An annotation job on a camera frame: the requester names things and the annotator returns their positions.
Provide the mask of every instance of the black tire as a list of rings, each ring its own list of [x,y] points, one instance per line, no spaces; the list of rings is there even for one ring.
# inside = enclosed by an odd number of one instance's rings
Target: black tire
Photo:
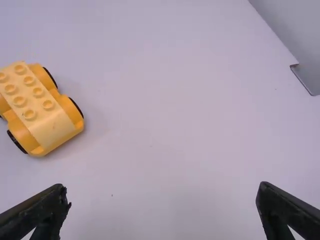
[[[9,138],[12,140],[12,142],[14,142],[14,144],[21,150],[21,152],[23,152],[24,154],[28,154],[9,130],[6,131],[6,133],[9,135]]]
[[[84,114],[82,113],[82,111],[80,110],[80,108],[78,107],[78,105],[75,103],[75,101],[74,101],[71,97],[69,97],[69,99],[70,99],[71,102],[75,105],[76,109],[78,109],[78,111],[79,111],[79,113],[81,114],[82,118],[85,119],[85,118],[84,118]]]
[[[49,77],[51,78],[52,82],[54,83],[56,89],[58,89],[58,85],[55,81],[55,79],[52,77],[51,73],[48,71],[48,69],[46,69],[45,67],[43,67],[43,69],[46,71],[46,73],[49,75]]]

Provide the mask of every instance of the yellow lego brick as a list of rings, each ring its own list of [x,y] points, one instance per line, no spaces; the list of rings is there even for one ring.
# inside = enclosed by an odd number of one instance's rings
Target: yellow lego brick
[[[59,94],[43,69],[19,61],[0,70],[0,114],[34,156],[47,154],[84,128],[74,102]]]

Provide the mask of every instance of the white backdrop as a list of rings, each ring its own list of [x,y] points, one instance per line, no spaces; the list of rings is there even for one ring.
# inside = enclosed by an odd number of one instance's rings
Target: white backdrop
[[[62,183],[62,240],[264,240],[260,181],[320,207],[320,98],[246,0],[0,9],[0,66],[43,64],[86,120],[42,159],[0,122],[0,212]]]

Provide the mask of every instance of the gray wall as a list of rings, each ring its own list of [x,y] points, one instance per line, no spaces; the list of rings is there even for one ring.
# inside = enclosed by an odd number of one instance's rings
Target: gray wall
[[[249,0],[299,62],[293,72],[320,94],[320,1]]]

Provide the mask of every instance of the toy wheel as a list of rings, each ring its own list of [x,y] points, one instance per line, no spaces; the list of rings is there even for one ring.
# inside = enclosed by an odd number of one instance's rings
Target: toy wheel
[[[81,114],[82,118],[84,119],[84,114],[82,113],[82,111],[80,110],[80,108],[78,107],[78,105],[75,103],[75,101],[69,97],[69,99],[71,100],[71,102],[75,105],[76,109],[78,109],[79,113]]]
[[[17,141],[17,139],[12,135],[12,133],[8,130],[6,133],[9,135],[11,138],[12,142],[23,152],[24,154],[27,154],[26,150],[20,145],[20,143]]]
[[[51,78],[52,82],[54,83],[56,89],[58,89],[58,85],[55,81],[55,79],[52,77],[51,73],[48,71],[48,69],[46,69],[45,67],[43,67],[43,69],[46,71],[46,73],[49,75],[49,77]]]

